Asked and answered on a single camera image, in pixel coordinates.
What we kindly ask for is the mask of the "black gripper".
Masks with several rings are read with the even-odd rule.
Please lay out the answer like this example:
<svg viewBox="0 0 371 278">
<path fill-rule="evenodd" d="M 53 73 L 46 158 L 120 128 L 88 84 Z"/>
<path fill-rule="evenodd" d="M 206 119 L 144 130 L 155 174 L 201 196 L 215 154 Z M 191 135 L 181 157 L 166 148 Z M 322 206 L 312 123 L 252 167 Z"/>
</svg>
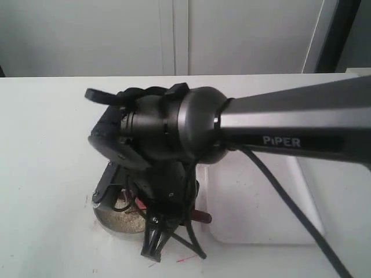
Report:
<svg viewBox="0 0 371 278">
<path fill-rule="evenodd" d="M 130 189 L 146 207 L 141 254 L 161 254 L 166 226 L 191 221 L 199 184 L 196 162 L 134 163 L 127 167 Z"/>
</svg>

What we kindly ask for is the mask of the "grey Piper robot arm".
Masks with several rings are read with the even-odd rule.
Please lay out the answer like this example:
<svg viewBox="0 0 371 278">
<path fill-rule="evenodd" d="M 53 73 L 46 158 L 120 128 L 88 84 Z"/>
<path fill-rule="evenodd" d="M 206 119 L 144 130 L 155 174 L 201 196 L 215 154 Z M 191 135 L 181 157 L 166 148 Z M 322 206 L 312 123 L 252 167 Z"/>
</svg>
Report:
<svg viewBox="0 0 371 278">
<path fill-rule="evenodd" d="M 90 145 L 109 161 L 92 197 L 98 210 L 115 211 L 121 190 L 129 207 L 146 206 L 142 255 L 159 259 L 175 230 L 205 258 L 191 223 L 210 222 L 196 211 L 195 168 L 229 150 L 370 163 L 370 77 L 363 76 L 242 98 L 213 87 L 130 87 L 85 97 L 107 106 Z"/>
</svg>

